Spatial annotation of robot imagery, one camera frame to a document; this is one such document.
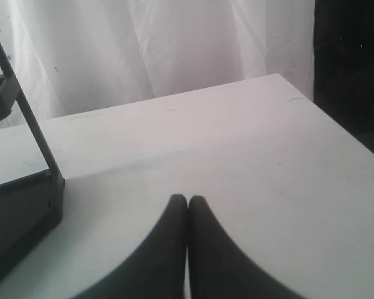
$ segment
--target curtain fold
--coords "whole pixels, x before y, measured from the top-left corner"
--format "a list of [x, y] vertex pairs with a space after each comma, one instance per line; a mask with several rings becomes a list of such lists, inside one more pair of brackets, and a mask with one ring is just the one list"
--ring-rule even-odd
[[39, 120], [276, 72], [312, 98], [314, 5], [0, 0], [0, 39]]

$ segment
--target metal rod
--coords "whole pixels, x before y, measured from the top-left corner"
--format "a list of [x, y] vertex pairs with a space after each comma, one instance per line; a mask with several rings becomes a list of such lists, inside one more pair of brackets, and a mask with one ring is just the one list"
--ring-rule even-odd
[[[6, 78], [10, 78], [11, 76], [15, 76], [14, 71], [11, 67], [10, 62], [7, 59], [7, 55], [0, 43], [0, 68]], [[36, 140], [36, 143], [38, 147], [40, 148], [40, 151], [43, 154], [43, 157], [47, 163], [47, 166], [51, 170], [52, 174], [56, 176], [59, 172], [58, 165], [55, 162], [55, 159], [51, 153], [51, 150], [46, 142], [46, 139], [44, 139], [44, 135], [39, 127], [39, 124], [33, 114], [33, 111], [31, 109], [31, 106], [29, 106], [29, 103], [27, 102], [27, 99], [25, 97], [25, 94], [22, 90], [22, 87], [20, 86], [20, 92], [16, 98], [19, 108], [22, 111], [22, 114], [24, 115], [24, 118], [26, 120], [26, 123], [28, 124], [29, 128], [32, 131], [33, 137]]]

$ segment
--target black metal frame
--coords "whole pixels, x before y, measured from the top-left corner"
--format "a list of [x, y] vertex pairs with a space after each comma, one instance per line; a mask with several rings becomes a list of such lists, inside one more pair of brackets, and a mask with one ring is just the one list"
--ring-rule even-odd
[[65, 180], [0, 43], [0, 120], [15, 100], [48, 169], [0, 185], [0, 280], [62, 218]]

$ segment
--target white table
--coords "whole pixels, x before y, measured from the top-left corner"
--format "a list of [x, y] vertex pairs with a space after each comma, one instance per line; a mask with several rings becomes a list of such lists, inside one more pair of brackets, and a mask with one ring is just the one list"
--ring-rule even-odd
[[[205, 196], [240, 248], [303, 296], [374, 299], [374, 155], [280, 75], [42, 129], [67, 180], [64, 219], [0, 299], [76, 295], [128, 257], [173, 193]], [[25, 159], [17, 175], [44, 164], [26, 134], [0, 131]]]

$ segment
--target white fabric backdrop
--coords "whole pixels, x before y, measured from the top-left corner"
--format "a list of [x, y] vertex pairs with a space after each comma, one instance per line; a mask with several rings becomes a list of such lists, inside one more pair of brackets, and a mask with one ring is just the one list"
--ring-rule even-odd
[[0, 0], [0, 39], [40, 120], [275, 72], [312, 98], [314, 4]]

